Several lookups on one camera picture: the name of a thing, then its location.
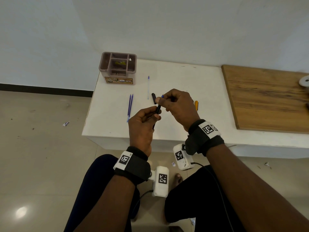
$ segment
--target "hand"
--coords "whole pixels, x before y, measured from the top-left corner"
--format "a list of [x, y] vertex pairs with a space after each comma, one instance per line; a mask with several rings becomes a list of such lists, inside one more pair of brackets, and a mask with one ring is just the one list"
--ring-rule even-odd
[[157, 106], [141, 109], [129, 119], [130, 146], [137, 147], [148, 157], [151, 154], [152, 127], [161, 120], [161, 116], [155, 113], [156, 109]]
[[190, 126], [200, 119], [188, 92], [172, 89], [164, 94], [163, 98], [157, 97], [155, 102], [170, 111], [187, 132]]

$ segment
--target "leg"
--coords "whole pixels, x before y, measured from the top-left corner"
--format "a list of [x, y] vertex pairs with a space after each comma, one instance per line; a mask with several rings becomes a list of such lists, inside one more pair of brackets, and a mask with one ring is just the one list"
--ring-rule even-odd
[[[98, 202], [105, 187], [114, 175], [114, 165], [118, 159], [112, 155], [99, 156], [88, 169], [83, 183], [77, 194], [73, 209], [64, 229], [64, 232], [72, 232], [82, 222], [93, 206]], [[134, 212], [133, 207], [139, 199], [139, 191], [135, 188], [125, 231], [131, 231], [130, 218], [134, 218], [139, 209], [139, 204]]]
[[181, 219], [196, 218], [195, 231], [205, 231], [205, 229], [208, 231], [232, 231], [230, 220], [234, 231], [245, 231], [220, 186], [229, 216], [228, 220], [220, 191], [213, 176], [216, 178], [211, 166], [207, 165], [172, 189], [165, 201], [166, 220], [176, 222]]

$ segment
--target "wrist strap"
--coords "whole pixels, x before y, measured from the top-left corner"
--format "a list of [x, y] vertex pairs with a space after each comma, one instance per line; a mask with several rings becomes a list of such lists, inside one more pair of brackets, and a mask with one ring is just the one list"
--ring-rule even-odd
[[194, 155], [197, 152], [206, 156], [210, 148], [224, 144], [220, 135], [218, 129], [210, 122], [203, 119], [194, 122], [189, 128], [189, 136], [185, 142], [187, 154]]
[[126, 177], [134, 185], [138, 185], [150, 177], [151, 169], [147, 160], [148, 157], [140, 149], [128, 147], [114, 165], [114, 173]]

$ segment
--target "black pen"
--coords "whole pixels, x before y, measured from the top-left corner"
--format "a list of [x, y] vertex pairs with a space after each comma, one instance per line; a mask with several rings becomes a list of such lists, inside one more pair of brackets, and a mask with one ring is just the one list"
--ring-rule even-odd
[[161, 109], [161, 105], [158, 105], [158, 107], [157, 107], [155, 113], [156, 113], [156, 114], [159, 114], [160, 109]]

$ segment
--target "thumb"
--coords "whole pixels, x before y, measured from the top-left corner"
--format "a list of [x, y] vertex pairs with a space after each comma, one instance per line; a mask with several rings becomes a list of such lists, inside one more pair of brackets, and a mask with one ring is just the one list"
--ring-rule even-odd
[[154, 114], [145, 123], [148, 123], [152, 128], [153, 125], [158, 121], [159, 118], [160, 118], [160, 116], [158, 114]]
[[165, 98], [157, 97], [155, 102], [161, 105], [164, 108], [170, 109], [173, 103], [171, 101], [166, 100]]

